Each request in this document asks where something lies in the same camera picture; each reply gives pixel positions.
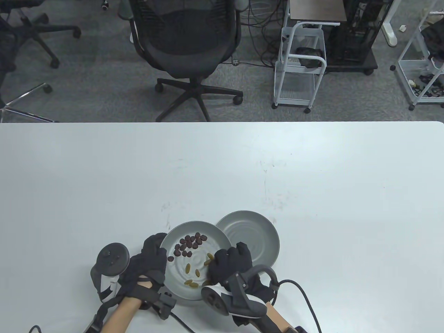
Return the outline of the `person's left hand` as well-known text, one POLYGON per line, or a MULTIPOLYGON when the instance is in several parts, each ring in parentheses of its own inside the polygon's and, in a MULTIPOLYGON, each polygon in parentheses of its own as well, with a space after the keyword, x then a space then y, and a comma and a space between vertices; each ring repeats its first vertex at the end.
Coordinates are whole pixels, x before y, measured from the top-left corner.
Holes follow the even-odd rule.
POLYGON ((166 233, 157 233, 144 241, 139 254, 130 258, 129 265, 119 278, 118 296, 136 298, 154 303, 160 296, 158 291, 165 281, 167 251, 160 245, 166 233))

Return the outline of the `person's right hand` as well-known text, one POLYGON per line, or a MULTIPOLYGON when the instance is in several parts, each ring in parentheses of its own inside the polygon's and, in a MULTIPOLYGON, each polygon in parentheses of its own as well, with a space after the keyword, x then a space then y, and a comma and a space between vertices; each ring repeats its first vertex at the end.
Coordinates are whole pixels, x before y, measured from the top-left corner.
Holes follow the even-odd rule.
MULTIPOLYGON (((209 264, 208 276, 211 284, 220 284, 227 291, 231 291, 225 281, 236 272, 244 273, 253 266, 250 250, 247 244, 239 242, 235 247, 220 249, 214 254, 209 264)), ((258 274, 248 280, 246 293, 260 298, 265 303, 273 299, 273 290, 262 284, 258 274)))

